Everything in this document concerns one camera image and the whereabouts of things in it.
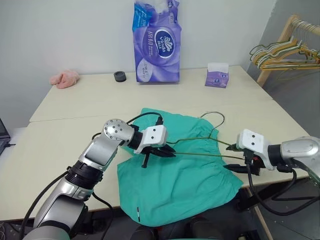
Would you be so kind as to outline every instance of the white wall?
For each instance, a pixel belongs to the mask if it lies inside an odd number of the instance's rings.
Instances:
[[[276,0],[181,0],[181,68],[249,66]],[[0,0],[0,117],[23,127],[63,69],[133,71],[133,0]]]

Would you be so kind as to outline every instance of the black tape roll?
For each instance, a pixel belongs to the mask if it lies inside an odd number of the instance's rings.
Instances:
[[[122,83],[125,80],[127,80],[126,74],[124,71],[116,71],[114,74],[114,79],[118,82],[118,83]]]

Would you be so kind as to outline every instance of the logo on tissue package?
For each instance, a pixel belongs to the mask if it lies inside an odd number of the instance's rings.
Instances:
[[[158,30],[155,32],[155,42],[158,53],[161,58],[169,58],[175,49],[173,37],[166,30]]]

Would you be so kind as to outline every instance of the laptop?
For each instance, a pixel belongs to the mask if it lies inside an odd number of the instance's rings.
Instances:
[[[10,142],[10,135],[0,118],[0,155],[7,147],[7,144]]]

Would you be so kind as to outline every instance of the black cable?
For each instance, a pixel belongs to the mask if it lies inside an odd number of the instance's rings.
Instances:
[[[134,120],[136,120],[138,118],[141,118],[141,117],[143,117],[145,115],[158,115],[159,116],[158,121],[162,121],[162,123],[163,123],[163,118],[162,118],[162,115],[160,113],[154,112],[154,111],[149,111],[149,112],[142,113],[142,114],[140,114],[138,116],[135,116],[134,118],[132,118],[129,121],[127,121],[126,124],[129,124],[129,123],[133,122]]]
[[[92,136],[91,140],[95,139],[96,136],[100,135],[101,132],[96,133],[95,135]]]
[[[62,179],[66,174],[68,173],[68,171],[65,171],[63,174],[61,174],[60,176],[58,176],[55,180],[53,180],[52,182],[49,183],[48,186],[46,186],[42,192],[40,192],[40,194],[36,197],[36,199],[33,201],[31,207],[29,208],[28,212],[26,213],[22,224],[21,224],[21,231],[20,231],[20,235],[19,235],[19,239],[22,240],[24,238],[24,234],[25,234],[25,228],[26,228],[26,224],[27,221],[29,220],[29,217],[32,213],[32,211],[34,210],[35,206],[37,205],[37,203],[39,202],[39,200],[42,198],[42,196],[46,193],[46,191],[49,190],[49,188],[51,188],[56,182],[58,182],[60,179]]]
[[[284,194],[286,191],[288,191],[293,185],[295,185],[296,180],[297,180],[297,172],[292,169],[292,180],[289,182],[289,184],[287,184],[283,189],[281,189],[278,193],[276,193],[275,195],[272,196],[272,200],[273,199],[277,199],[277,197],[279,197],[280,195]]]
[[[4,147],[5,148],[10,148],[10,147],[15,146],[15,145],[16,145],[15,143],[14,144],[7,143],[6,145],[4,145]]]
[[[101,199],[100,197],[98,197],[94,192],[92,193],[92,196],[93,196],[95,199],[97,199],[99,202],[107,205],[108,208],[111,210],[111,219],[110,219],[110,221],[107,223],[106,228],[105,228],[105,230],[104,230],[104,232],[103,232],[103,234],[102,234],[102,237],[101,237],[101,240],[104,240],[104,238],[105,238],[105,236],[106,236],[106,234],[107,234],[107,231],[109,230],[109,228],[110,228],[110,226],[111,226],[111,224],[112,224],[112,221],[114,220],[114,209],[113,209],[113,207],[111,206],[110,203],[108,203],[107,201],[105,201],[105,200]]]
[[[250,191],[251,191],[251,194],[253,196],[255,196],[259,203],[266,209],[268,210],[269,212],[275,214],[275,215],[278,215],[278,216],[289,216],[289,215],[292,215],[292,214],[295,214],[297,212],[300,212],[301,210],[305,209],[306,207],[310,206],[311,204],[315,203],[316,201],[320,200],[320,195],[319,196],[316,196],[314,197],[313,199],[311,199],[310,201],[302,204],[301,206],[293,209],[293,210],[290,210],[290,211],[287,211],[287,212],[279,212],[279,211],[275,211],[273,210],[272,208],[270,208],[268,205],[265,204],[265,202],[261,199],[261,197],[256,193],[256,191],[254,190],[254,185],[253,185],[253,182],[252,182],[252,176],[251,176],[251,169],[250,169],[250,164],[248,163],[246,165],[246,168],[247,168],[247,171],[248,171],[248,179],[249,179],[249,185],[250,185]]]
[[[315,196],[303,196],[303,197],[285,197],[285,198],[278,198],[282,194],[284,194],[286,191],[288,191],[297,181],[297,172],[292,169],[293,177],[292,180],[289,182],[285,188],[283,188],[280,192],[276,193],[271,197],[271,200],[278,201],[278,202],[285,202],[285,201],[302,201],[302,200],[312,200],[315,198]]]
[[[18,234],[20,233],[20,231],[16,229],[10,222],[7,222],[7,224],[12,228],[13,231],[15,231]]]

